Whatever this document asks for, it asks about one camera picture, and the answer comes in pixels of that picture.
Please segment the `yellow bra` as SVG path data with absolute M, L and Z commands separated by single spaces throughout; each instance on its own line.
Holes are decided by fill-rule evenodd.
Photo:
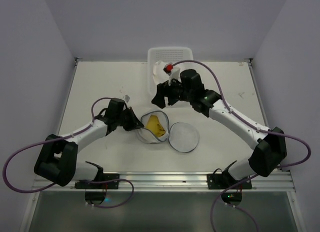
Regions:
M 157 115 L 150 115 L 146 129 L 150 130 L 156 137 L 162 137 L 165 135 L 166 130 L 161 125 Z

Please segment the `white mesh laundry bag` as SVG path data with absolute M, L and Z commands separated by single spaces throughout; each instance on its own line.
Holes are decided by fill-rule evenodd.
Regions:
M 147 112 L 141 116 L 140 122 L 144 128 L 138 129 L 136 136 L 145 144 L 168 142 L 175 151 L 190 153 L 200 142 L 200 134 L 194 126 L 184 122 L 171 124 L 164 111 Z

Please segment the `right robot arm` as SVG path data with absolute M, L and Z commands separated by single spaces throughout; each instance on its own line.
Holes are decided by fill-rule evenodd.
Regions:
M 233 108 L 224 104 L 219 93 L 205 88 L 194 69 L 184 70 L 179 80 L 171 79 L 157 84 L 151 102 L 164 108 L 178 101 L 188 102 L 195 111 L 224 125 L 253 150 L 250 157 L 231 163 L 221 173 L 223 182 L 232 185 L 254 174 L 267 177 L 287 156 L 281 129 L 275 127 L 263 132 L 266 127 L 260 124 L 253 129 L 241 122 L 232 114 Z

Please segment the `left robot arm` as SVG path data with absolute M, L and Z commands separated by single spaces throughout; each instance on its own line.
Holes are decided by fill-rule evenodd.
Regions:
M 103 168 L 92 162 L 79 162 L 78 153 L 98 139 L 108 136 L 118 127 L 125 131 L 142 129 L 132 107 L 119 98 L 109 98 L 109 104 L 84 127 L 63 136 L 49 135 L 41 148 L 34 172 L 59 186 L 72 180 L 96 184 L 102 179 Z

